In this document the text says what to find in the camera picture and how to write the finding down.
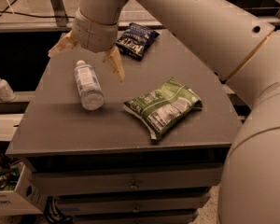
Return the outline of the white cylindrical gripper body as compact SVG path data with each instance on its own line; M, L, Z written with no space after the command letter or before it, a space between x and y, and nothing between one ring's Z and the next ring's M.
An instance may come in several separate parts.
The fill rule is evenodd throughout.
M80 9L77 10L72 25L73 38L78 44L92 52L103 52L114 47L119 24L102 24L87 18Z

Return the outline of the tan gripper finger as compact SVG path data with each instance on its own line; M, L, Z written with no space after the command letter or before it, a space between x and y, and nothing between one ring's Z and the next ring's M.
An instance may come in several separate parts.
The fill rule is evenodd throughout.
M73 32L70 31L64 35L48 52L50 58L57 54L66 52L73 49L77 45L77 41L74 38Z
M119 48L117 46L113 46L105 52L104 62L110 65L119 82L122 82L125 78L125 71L122 65Z

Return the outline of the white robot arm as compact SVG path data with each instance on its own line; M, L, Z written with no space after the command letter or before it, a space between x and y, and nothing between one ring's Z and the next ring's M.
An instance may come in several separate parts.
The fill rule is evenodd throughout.
M111 49L129 0L80 0L50 51ZM280 31L225 0L136 0L250 107L224 164L218 224L280 224Z

